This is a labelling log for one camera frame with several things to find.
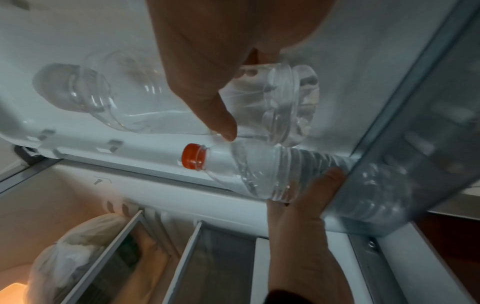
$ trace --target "plastic bottle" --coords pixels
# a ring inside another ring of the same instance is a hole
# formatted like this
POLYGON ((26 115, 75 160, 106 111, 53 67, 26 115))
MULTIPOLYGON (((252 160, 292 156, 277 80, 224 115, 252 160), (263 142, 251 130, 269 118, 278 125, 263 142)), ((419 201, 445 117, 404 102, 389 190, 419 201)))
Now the plastic bottle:
MULTIPOLYGON (((243 66, 220 95, 238 136, 294 146, 310 131, 319 85, 309 66, 243 66)), ((81 66, 51 64, 34 77, 37 92, 58 108, 88 112, 104 124, 136 133, 211 134, 168 88, 157 53, 100 51, 81 66)))
MULTIPOLYGON (((355 160, 306 150, 237 140, 210 148, 188 144, 181 157, 187 169, 204 171, 225 188, 251 197, 292 202, 310 182, 332 167, 348 173, 355 160)), ((411 202, 405 175, 386 165, 370 164, 345 200, 330 210, 339 216, 380 223, 397 216, 411 202)))

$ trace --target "red cap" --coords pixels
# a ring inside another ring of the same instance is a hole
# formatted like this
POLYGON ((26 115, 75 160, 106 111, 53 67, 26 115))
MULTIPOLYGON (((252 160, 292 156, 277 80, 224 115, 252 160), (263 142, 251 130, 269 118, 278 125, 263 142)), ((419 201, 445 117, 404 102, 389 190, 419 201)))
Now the red cap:
POLYGON ((202 170, 207 153, 199 144, 188 144, 181 154, 181 164, 191 170, 202 170))

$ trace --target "black sleeve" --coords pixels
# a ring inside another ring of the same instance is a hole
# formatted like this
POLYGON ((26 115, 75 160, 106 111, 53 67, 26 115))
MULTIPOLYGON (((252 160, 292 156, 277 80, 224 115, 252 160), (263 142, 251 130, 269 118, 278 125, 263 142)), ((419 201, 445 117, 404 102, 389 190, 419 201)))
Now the black sleeve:
POLYGON ((313 304, 309 300, 285 290, 274 290, 265 299, 264 304, 313 304))

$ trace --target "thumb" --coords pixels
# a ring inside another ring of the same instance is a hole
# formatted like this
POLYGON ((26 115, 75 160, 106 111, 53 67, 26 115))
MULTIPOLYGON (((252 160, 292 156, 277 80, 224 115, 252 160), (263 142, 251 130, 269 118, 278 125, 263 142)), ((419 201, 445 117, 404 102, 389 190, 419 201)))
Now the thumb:
POLYGON ((319 218, 345 180, 340 168, 332 168, 312 182, 293 205, 301 212, 319 218))
POLYGON ((228 141, 233 141, 237 137, 237 123, 227 111, 219 93, 204 101, 192 102, 189 99, 184 101, 210 130, 220 133, 228 141))

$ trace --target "hand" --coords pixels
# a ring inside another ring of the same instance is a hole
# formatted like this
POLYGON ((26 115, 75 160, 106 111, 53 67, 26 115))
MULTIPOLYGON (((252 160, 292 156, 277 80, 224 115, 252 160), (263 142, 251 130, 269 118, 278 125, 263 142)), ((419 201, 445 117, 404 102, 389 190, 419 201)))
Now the hand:
POLYGON ((268 290, 286 290, 315 304, 353 303, 342 269, 329 251, 320 215, 345 180, 333 168, 294 203, 267 202, 270 270, 268 290))
POLYGON ((305 39, 334 0, 147 0, 168 85, 211 130, 237 124, 219 95, 243 63, 276 61, 305 39))

